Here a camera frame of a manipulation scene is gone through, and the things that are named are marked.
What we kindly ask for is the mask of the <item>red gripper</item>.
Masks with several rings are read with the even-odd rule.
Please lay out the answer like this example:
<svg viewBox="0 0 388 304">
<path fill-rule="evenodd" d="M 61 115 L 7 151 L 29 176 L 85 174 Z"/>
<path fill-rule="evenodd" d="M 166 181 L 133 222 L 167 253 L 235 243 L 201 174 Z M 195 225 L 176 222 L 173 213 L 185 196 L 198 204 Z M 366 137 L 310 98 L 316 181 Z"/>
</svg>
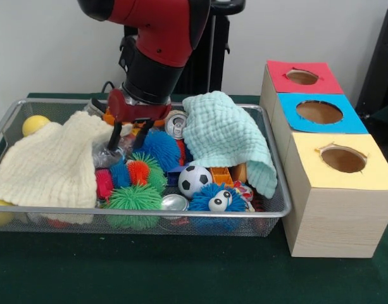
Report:
<svg viewBox="0 0 388 304">
<path fill-rule="evenodd" d="M 122 122 L 134 122 L 146 120 L 138 131 L 133 148 L 140 149 L 144 144 L 149 130 L 153 127 L 153 121 L 163 120 L 171 110 L 171 102 L 165 104 L 147 104 L 136 101 L 121 89 L 113 89 L 108 95 L 108 108 L 115 119 L 113 132 L 107 145 L 107 149 L 115 151 L 121 138 Z"/>
</svg>

